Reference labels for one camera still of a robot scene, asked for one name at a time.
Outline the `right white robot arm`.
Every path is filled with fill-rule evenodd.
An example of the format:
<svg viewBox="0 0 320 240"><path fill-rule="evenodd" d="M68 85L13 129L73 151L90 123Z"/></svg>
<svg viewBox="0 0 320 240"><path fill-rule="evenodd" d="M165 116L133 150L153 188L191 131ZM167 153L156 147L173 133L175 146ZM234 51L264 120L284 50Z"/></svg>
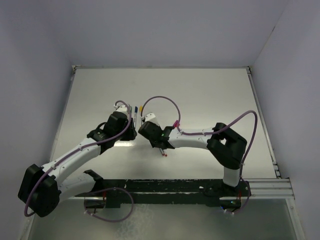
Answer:
<svg viewBox="0 0 320 240"><path fill-rule="evenodd" d="M138 133L149 140L153 148L197 148L210 151L223 166L223 183L230 187L238 186L247 140L231 128L212 135L184 135L173 126L161 129L159 125L146 121Z"/></svg>

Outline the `purple pen cap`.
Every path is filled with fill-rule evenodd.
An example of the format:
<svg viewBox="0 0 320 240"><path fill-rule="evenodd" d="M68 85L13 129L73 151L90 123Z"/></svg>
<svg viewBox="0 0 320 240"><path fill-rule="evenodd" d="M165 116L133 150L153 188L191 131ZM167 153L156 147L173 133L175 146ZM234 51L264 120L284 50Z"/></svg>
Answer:
<svg viewBox="0 0 320 240"><path fill-rule="evenodd" d="M177 126L179 126L179 125L180 125L180 123L179 123L178 120L176 120L175 123L173 124L174 127L177 127Z"/></svg>

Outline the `blue marker pen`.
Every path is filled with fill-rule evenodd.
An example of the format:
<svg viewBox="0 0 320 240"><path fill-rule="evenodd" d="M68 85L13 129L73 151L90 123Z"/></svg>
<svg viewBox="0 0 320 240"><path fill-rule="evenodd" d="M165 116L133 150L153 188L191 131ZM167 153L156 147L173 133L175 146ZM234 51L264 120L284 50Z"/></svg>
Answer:
<svg viewBox="0 0 320 240"><path fill-rule="evenodd" d="M138 115L138 107L134 107L134 115L133 115L133 126L136 128L137 126L137 115Z"/></svg>

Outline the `yellow marker pen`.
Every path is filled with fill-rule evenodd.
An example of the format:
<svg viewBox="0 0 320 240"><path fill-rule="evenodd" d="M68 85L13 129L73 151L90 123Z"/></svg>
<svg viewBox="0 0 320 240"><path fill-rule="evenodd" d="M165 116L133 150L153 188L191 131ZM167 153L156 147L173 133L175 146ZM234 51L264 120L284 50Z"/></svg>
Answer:
<svg viewBox="0 0 320 240"><path fill-rule="evenodd" d="M141 127L142 126L142 124L143 124L143 114L142 114L142 110L143 110L143 106L142 105L140 105L139 106L139 126Z"/></svg>

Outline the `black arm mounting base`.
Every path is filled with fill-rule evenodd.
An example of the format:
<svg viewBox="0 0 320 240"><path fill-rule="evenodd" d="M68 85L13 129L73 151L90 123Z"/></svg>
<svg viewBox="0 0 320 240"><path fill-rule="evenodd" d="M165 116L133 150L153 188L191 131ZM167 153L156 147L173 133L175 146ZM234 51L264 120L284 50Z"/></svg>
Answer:
<svg viewBox="0 0 320 240"><path fill-rule="evenodd" d="M223 209L239 209L241 198L249 198L248 181L231 187L221 179L104 179L93 170L94 186L81 197L104 197L106 208L122 204L205 205Z"/></svg>

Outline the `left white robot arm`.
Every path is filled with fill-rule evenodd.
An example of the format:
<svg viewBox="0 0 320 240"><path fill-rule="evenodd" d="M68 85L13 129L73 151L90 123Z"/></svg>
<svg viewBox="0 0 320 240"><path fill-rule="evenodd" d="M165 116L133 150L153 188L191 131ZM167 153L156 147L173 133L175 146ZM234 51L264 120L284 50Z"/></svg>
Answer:
<svg viewBox="0 0 320 240"><path fill-rule="evenodd" d="M117 141L132 141L137 133L130 114L114 111L106 122L91 130L86 138L60 158L42 166L30 165L23 176L18 198L24 202L24 215L49 215L59 203L94 190L102 178L92 170L69 176L88 161L102 155Z"/></svg>

